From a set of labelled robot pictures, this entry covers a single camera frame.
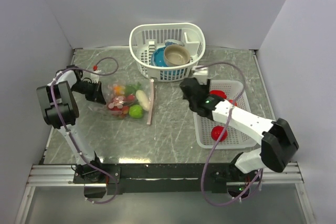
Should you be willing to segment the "red fake fruit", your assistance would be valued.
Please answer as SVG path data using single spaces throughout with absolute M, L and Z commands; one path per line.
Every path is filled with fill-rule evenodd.
M 215 126 L 212 128 L 212 131 L 211 131 L 211 138 L 214 140 L 214 141 L 217 141 L 219 136 L 221 135 L 222 131 L 223 131 L 224 127 L 223 126 Z M 227 130 L 225 131 L 224 135 L 220 138 L 220 141 L 223 142 L 226 140 L 228 136 L 228 132 Z

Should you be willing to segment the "red fake bell pepper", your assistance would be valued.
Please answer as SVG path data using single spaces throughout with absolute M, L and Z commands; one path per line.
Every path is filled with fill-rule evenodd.
M 221 97 L 223 99 L 227 99 L 226 93 L 222 90 L 212 90 L 209 93 Z

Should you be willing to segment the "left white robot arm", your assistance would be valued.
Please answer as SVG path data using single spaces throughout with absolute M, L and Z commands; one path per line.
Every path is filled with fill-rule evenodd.
M 51 83 L 38 87 L 36 93 L 44 121 L 62 134 L 75 155 L 75 173 L 84 180 L 98 183 L 104 178 L 104 169 L 76 126 L 79 109 L 73 93 L 83 94 L 86 100 L 102 105 L 106 101 L 101 82 L 83 80 L 82 77 L 82 69 L 69 65 L 59 70 Z

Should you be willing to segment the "green fake fruit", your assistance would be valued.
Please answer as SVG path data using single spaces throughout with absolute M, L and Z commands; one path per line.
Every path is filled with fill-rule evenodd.
M 138 104 L 135 104 L 135 105 L 132 105 L 130 106 L 129 108 L 129 116 L 133 119 L 141 119 L 143 118 L 143 108 L 138 105 Z

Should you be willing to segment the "clear zip top bag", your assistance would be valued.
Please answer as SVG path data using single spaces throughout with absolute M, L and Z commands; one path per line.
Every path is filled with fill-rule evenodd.
M 91 104 L 92 112 L 115 120 L 132 120 L 152 124 L 155 86 L 154 79 L 142 81 L 115 81 L 102 86 L 105 104 Z

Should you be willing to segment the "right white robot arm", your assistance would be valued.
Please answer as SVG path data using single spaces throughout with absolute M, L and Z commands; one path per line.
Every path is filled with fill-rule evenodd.
M 260 145 L 257 150 L 236 156 L 229 169 L 231 178 L 242 181 L 249 172 L 262 168 L 283 172 L 299 149 L 289 123 L 282 118 L 273 121 L 259 117 L 210 94 L 210 83 L 208 80 L 207 84 L 199 84 L 196 78 L 180 83 L 183 99 L 189 102 L 191 111 L 217 123 L 228 123 Z

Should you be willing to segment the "orange green fake mango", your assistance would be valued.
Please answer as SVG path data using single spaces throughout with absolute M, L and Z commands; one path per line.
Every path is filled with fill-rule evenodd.
M 125 86 L 114 84 L 113 85 L 113 94 L 116 96 L 125 95 Z

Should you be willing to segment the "white fake radish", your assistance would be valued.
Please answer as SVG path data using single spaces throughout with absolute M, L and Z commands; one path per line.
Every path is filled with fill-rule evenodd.
M 150 110 L 150 101 L 147 95 L 143 90 L 137 90 L 135 93 L 136 99 L 138 100 L 139 105 L 143 110 L 149 112 Z

